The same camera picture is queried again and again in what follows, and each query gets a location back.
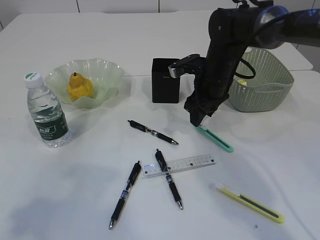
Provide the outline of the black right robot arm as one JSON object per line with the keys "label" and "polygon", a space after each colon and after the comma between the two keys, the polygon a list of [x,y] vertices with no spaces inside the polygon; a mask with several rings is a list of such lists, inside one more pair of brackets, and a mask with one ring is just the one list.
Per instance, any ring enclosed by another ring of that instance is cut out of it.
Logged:
{"label": "black right robot arm", "polygon": [[194,55],[185,66],[195,75],[184,108],[199,126],[229,97],[238,64],[247,47],[275,49],[284,42],[319,47],[320,11],[288,12],[283,6],[218,8],[208,22],[206,57]]}

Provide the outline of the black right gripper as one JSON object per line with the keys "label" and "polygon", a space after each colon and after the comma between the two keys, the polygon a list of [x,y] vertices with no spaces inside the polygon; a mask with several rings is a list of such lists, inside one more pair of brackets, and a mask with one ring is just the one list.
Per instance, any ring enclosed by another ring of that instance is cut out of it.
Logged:
{"label": "black right gripper", "polygon": [[210,42],[200,77],[195,79],[194,91],[184,107],[190,123],[198,127],[206,115],[212,114],[228,98],[228,91],[246,45],[241,42]]}

